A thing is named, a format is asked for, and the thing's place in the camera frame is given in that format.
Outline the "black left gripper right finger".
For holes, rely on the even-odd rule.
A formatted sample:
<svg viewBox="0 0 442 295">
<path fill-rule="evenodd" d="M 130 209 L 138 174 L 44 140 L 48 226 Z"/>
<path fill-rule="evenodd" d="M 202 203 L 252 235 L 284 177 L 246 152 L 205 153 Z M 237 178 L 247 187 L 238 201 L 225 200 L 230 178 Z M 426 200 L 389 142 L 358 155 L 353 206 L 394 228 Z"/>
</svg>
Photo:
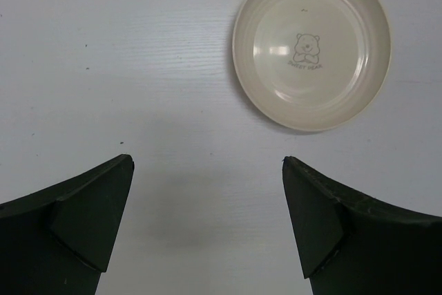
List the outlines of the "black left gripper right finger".
<svg viewBox="0 0 442 295">
<path fill-rule="evenodd" d="M 441 218 L 388 204 L 286 157 L 282 181 L 314 294 L 440 294 Z"/>
</svg>

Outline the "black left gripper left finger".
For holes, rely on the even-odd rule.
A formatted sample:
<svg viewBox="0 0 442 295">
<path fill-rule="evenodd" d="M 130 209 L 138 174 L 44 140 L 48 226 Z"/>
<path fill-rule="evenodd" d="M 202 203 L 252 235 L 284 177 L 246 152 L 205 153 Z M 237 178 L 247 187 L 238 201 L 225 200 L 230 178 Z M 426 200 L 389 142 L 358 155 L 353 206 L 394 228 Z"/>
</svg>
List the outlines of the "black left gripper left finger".
<svg viewBox="0 0 442 295">
<path fill-rule="evenodd" d="M 1 204 L 2 294 L 94 294 L 108 269 L 135 163 L 121 154 Z"/>
</svg>

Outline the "cream bear plate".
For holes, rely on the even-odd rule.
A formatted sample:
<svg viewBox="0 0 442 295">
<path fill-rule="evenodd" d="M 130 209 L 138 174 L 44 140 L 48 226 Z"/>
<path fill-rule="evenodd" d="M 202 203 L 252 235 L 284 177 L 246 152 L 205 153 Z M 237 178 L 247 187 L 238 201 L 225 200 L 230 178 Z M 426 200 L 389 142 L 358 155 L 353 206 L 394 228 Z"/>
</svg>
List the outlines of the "cream bear plate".
<svg viewBox="0 0 442 295">
<path fill-rule="evenodd" d="M 380 91 L 391 56 L 379 0 L 244 0 L 232 33 L 246 96 L 274 122 L 308 133 L 363 111 Z"/>
</svg>

